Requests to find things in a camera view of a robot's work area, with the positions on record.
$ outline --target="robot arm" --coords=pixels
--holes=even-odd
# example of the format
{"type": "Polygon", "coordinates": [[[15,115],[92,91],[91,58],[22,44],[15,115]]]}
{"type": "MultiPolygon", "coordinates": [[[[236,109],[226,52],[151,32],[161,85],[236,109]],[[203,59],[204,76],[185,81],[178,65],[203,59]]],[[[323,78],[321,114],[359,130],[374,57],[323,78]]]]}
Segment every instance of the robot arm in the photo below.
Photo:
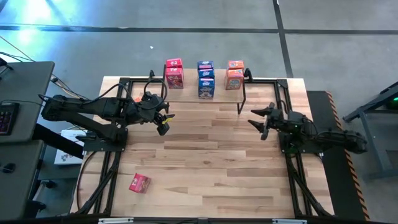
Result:
{"type": "Polygon", "coordinates": [[[168,107],[161,97],[150,92],[139,103],[116,97],[83,100],[55,95],[46,100],[42,116],[49,121],[68,121],[94,132],[100,139],[117,142],[130,124],[154,123],[158,133],[164,135],[170,129],[167,121],[174,115],[163,115],[160,110],[168,107]],[[113,124],[101,124],[80,113],[95,114],[113,124]]]}
{"type": "Polygon", "coordinates": [[[356,154],[366,152],[366,140],[364,137],[353,131],[340,131],[331,129],[318,133],[315,125],[302,113],[289,111],[287,119],[284,119],[282,110],[274,108],[275,104],[270,103],[262,110],[252,110],[259,116],[267,116],[264,123],[248,120],[261,134],[261,140],[267,139],[268,130],[275,129],[280,133],[288,134],[287,145],[299,148],[307,142],[313,142],[319,146],[320,151],[333,146],[341,146],[356,154]]]}

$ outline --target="small cereal box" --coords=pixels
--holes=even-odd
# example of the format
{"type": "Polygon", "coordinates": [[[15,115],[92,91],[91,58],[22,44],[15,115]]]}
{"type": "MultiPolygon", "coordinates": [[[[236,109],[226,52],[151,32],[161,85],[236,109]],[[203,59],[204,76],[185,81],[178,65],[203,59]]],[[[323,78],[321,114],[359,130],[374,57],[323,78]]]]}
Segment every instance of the small cereal box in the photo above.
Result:
{"type": "Polygon", "coordinates": [[[166,80],[170,89],[182,89],[183,85],[182,68],[166,68],[166,80]]]}
{"type": "Polygon", "coordinates": [[[225,89],[238,90],[243,82],[243,70],[227,70],[225,75],[225,89]]]}
{"type": "Polygon", "coordinates": [[[214,78],[214,69],[199,69],[198,75],[199,78],[214,78]]]}
{"type": "Polygon", "coordinates": [[[166,68],[182,68],[182,59],[180,58],[167,59],[166,68]]]}
{"type": "Polygon", "coordinates": [[[242,60],[229,60],[228,61],[228,70],[234,69],[244,69],[244,64],[242,60]]]}
{"type": "Polygon", "coordinates": [[[150,183],[150,178],[144,175],[135,174],[129,189],[132,190],[133,192],[144,194],[147,192],[149,183],[150,183]]]}
{"type": "Polygon", "coordinates": [[[198,69],[214,68],[213,61],[199,61],[198,69]]]}
{"type": "Polygon", "coordinates": [[[215,86],[215,80],[213,78],[200,78],[199,99],[213,99],[215,86]]]}

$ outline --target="red cereal box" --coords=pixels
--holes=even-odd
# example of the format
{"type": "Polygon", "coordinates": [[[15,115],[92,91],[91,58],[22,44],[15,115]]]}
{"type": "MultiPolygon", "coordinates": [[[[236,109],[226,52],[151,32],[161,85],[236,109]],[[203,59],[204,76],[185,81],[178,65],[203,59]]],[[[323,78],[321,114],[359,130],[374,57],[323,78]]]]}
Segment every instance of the red cereal box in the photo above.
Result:
{"type": "Polygon", "coordinates": [[[244,64],[242,60],[229,60],[228,61],[228,70],[234,69],[244,69],[244,64]]]}
{"type": "Polygon", "coordinates": [[[166,68],[182,68],[182,59],[180,58],[167,59],[166,68]]]}
{"type": "Polygon", "coordinates": [[[243,82],[243,70],[227,70],[225,74],[225,89],[238,90],[243,82]]]}
{"type": "Polygon", "coordinates": [[[129,189],[132,190],[133,192],[144,194],[147,192],[149,183],[150,183],[150,178],[136,173],[131,182],[129,189]]]}
{"type": "Polygon", "coordinates": [[[165,76],[170,89],[184,88],[182,68],[166,68],[165,76]]]}

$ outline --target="wooden tabletop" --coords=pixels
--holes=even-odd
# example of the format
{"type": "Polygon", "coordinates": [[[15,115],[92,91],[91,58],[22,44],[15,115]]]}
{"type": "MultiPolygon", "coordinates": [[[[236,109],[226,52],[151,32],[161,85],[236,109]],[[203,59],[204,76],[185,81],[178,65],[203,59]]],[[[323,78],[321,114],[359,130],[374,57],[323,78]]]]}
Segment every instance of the wooden tabletop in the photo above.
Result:
{"type": "MultiPolygon", "coordinates": [[[[101,93],[120,77],[104,77],[101,93]]],[[[293,110],[312,118],[303,79],[287,79],[293,110]]],[[[133,86],[133,96],[144,84],[133,86]]],[[[160,94],[160,85],[148,87],[160,94]]],[[[236,105],[171,103],[175,114],[170,130],[159,136],[153,124],[129,126],[126,151],[113,199],[112,216],[292,218],[292,199],[284,156],[277,133],[266,141],[248,122],[262,118],[249,111],[275,102],[267,84],[246,84],[246,104],[240,115],[236,105]],[[152,178],[146,194],[129,190],[135,173],[152,178]]],[[[116,89],[107,96],[116,96],[116,89]]],[[[99,117],[94,120],[105,123],[99,117]]],[[[98,152],[83,173],[83,204],[98,185],[103,161],[98,152]]],[[[326,211],[333,213],[323,165],[318,157],[303,154],[308,188],[326,211]]],[[[304,210],[301,191],[300,208],[304,210]]],[[[103,206],[107,193],[103,197],[103,206]]],[[[76,211],[76,204],[71,212],[76,211]]]]}

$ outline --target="keyboard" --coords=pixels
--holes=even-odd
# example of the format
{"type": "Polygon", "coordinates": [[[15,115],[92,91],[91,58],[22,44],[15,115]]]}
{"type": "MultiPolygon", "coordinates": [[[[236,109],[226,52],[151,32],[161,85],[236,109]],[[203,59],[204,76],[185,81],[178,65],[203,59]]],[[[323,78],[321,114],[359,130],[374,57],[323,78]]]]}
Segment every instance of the keyboard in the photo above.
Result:
{"type": "Polygon", "coordinates": [[[11,134],[18,108],[19,103],[2,103],[0,105],[0,136],[11,134]]]}

